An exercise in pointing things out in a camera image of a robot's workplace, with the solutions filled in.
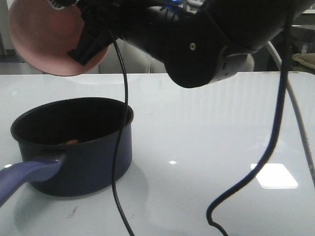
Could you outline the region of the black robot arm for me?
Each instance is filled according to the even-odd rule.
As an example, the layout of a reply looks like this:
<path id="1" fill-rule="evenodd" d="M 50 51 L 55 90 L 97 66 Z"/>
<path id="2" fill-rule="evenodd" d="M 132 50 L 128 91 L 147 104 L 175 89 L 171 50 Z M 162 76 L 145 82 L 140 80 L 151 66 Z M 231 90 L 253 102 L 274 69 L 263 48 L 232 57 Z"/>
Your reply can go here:
<path id="1" fill-rule="evenodd" d="M 162 62 L 181 87 L 196 88 L 235 74 L 248 54 L 276 36 L 290 9 L 298 16 L 310 0 L 207 0 L 195 13 L 169 0 L 81 0 L 85 22 L 75 49 L 86 65 L 120 38 Z"/>

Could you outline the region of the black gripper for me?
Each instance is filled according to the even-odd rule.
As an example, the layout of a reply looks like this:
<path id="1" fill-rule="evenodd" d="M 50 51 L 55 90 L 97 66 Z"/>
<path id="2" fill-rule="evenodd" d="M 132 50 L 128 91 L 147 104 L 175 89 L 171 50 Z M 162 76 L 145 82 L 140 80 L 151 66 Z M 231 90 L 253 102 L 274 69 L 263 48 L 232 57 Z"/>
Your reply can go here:
<path id="1" fill-rule="evenodd" d="M 148 7 L 146 0 L 68 0 L 66 7 L 79 10 L 84 21 L 76 47 L 67 52 L 80 65 L 86 66 L 118 38 L 147 52 L 127 36 L 127 25 Z"/>

